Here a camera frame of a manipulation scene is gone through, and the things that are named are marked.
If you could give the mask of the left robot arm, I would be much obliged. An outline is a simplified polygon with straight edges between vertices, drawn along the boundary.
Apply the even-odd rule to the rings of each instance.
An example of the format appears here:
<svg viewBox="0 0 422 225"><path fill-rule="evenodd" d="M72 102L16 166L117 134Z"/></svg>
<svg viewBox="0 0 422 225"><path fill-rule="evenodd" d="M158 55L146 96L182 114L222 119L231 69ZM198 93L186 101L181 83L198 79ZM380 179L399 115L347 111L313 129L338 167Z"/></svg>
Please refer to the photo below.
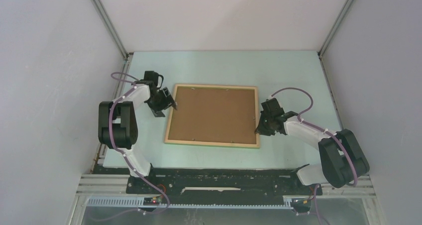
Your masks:
<svg viewBox="0 0 422 225"><path fill-rule="evenodd" d="M165 110L177 108L163 82L163 75L145 71L143 79L130 81L129 90L122 96L99 104L99 142L122 155L131 175L140 177L138 187L148 194L156 190L157 179L150 175L152 164L134 148L138 139L135 111L148 105L154 117L164 117Z"/></svg>

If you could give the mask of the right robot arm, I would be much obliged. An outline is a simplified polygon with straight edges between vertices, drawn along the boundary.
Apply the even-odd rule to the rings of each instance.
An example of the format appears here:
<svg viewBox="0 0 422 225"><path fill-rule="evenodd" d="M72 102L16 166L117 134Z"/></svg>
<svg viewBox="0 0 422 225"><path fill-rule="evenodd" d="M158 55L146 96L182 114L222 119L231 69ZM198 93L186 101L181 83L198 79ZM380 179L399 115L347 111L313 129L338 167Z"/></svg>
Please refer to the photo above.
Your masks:
<svg viewBox="0 0 422 225"><path fill-rule="evenodd" d="M357 179L369 172L370 165L352 131L334 131L311 124L296 112L285 112L276 98L262 102L261 106L257 134L293 136L319 153L319 164L307 164L292 172L289 186L295 194L321 183L335 188L356 186Z"/></svg>

